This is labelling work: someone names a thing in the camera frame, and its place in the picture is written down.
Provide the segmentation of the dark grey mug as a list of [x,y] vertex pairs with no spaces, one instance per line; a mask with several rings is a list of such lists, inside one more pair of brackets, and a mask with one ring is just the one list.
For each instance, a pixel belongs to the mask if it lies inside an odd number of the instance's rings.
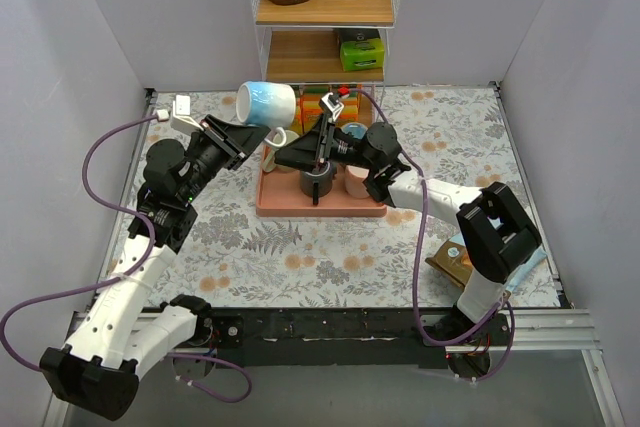
[[312,205],[318,206],[320,199],[331,192],[334,176],[334,167],[327,162],[311,172],[301,172],[299,187],[302,193],[311,199]]

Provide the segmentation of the white blue mug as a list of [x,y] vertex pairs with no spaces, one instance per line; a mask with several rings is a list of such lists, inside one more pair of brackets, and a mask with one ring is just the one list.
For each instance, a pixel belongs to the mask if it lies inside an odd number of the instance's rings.
[[273,149],[286,145],[286,130],[296,114],[296,97],[287,84],[247,81],[236,94],[240,129],[253,139],[262,138]]

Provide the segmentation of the pink mug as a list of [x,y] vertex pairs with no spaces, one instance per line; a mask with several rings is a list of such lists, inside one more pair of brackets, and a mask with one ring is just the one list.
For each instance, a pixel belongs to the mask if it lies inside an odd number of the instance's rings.
[[370,200],[375,199],[367,191],[365,180],[367,179],[369,170],[361,167],[347,165],[344,169],[344,186],[346,192],[355,199]]

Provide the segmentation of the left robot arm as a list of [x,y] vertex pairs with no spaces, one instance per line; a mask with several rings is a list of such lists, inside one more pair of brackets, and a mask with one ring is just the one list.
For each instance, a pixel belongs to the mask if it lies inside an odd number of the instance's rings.
[[143,377],[174,348],[217,348],[229,343],[230,330],[241,328],[229,318],[215,319],[205,300],[184,294],[140,331],[134,325],[196,221],[195,198],[221,170],[240,167],[268,134],[264,126],[208,115],[191,129],[188,144],[163,139],[148,149],[117,266],[64,346],[47,349],[40,359],[59,399],[115,421],[133,403]]

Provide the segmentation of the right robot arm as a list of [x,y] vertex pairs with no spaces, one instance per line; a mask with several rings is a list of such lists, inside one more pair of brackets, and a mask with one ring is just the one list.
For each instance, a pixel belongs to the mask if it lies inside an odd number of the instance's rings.
[[372,124],[355,139],[323,121],[274,156],[280,166],[312,172],[327,163],[367,170],[363,184],[387,206],[434,217],[459,229],[472,265],[470,278],[450,312],[419,332],[431,345],[475,344],[504,304],[508,281],[541,245],[541,235],[504,183],[486,188],[428,180],[404,153],[394,127]]

